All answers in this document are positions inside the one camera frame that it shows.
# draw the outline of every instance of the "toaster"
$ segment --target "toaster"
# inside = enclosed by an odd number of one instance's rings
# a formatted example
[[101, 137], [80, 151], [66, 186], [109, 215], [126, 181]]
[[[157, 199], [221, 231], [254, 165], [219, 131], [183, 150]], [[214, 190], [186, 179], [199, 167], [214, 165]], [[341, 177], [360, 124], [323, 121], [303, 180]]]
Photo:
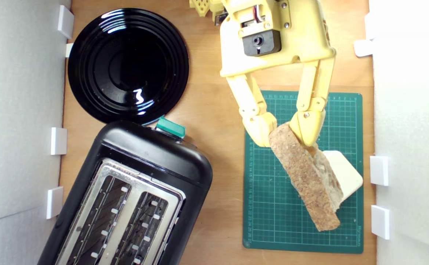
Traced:
[[91, 146], [39, 265], [174, 265], [211, 186], [184, 128], [108, 123]]

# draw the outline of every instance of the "green cutting mat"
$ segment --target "green cutting mat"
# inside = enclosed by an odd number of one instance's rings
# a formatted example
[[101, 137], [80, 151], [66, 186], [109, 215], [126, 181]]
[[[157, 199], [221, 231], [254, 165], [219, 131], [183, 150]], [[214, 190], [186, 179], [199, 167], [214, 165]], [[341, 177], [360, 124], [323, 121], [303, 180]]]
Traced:
[[[278, 124], [296, 112], [298, 92], [263, 91]], [[330, 93], [317, 144], [341, 151], [363, 176], [362, 97]], [[318, 232], [290, 177], [270, 148], [245, 136], [243, 245], [246, 248], [334, 253], [363, 252], [363, 187], [346, 199], [339, 228]]]

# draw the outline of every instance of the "glossy black plate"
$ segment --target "glossy black plate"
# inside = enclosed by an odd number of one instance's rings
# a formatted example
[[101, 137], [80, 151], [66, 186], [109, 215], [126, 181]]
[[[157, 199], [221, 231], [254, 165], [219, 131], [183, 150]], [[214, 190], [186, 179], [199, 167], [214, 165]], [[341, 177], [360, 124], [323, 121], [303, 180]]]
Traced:
[[75, 39], [68, 59], [73, 95], [104, 123], [156, 121], [177, 104], [188, 75], [188, 52], [178, 30], [138, 8], [95, 18]]

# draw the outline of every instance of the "slice of bread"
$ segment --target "slice of bread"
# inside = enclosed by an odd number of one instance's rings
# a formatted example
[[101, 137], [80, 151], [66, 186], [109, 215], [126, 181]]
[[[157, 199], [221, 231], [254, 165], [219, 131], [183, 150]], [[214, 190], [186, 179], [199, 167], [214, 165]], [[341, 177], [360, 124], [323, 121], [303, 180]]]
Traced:
[[326, 156], [317, 145], [309, 151], [304, 149], [288, 123], [272, 131], [269, 141], [316, 228], [319, 231], [337, 228], [340, 221], [335, 212], [339, 209], [344, 194]]

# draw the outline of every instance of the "wooden board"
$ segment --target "wooden board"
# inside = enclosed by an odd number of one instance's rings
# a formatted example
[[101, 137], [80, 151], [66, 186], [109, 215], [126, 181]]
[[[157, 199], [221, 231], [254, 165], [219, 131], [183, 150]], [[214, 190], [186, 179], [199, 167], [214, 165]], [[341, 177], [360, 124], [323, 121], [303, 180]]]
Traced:
[[[199, 17], [187, 0], [73, 0], [74, 37], [98, 15], [122, 7], [139, 7], [169, 19], [185, 38], [190, 55], [190, 76], [179, 104], [166, 117], [186, 126], [194, 144], [210, 160], [214, 179], [201, 210], [182, 265], [252, 264], [376, 264], [376, 237], [371, 233], [370, 205], [375, 190], [369, 181], [369, 159], [373, 143], [373, 73], [370, 57], [357, 58], [354, 40], [365, 37], [367, 0], [322, 0], [337, 61], [331, 92], [363, 95], [364, 143], [364, 252], [356, 254], [307, 253], [277, 250], [248, 250], [242, 246], [244, 129], [238, 106], [221, 70], [219, 28], [211, 14]], [[254, 75], [262, 89], [297, 90], [301, 67], [284, 66]], [[60, 185], [66, 198], [96, 134], [103, 124], [77, 103], [66, 80], [63, 126], [68, 129], [68, 151], [61, 162]]]

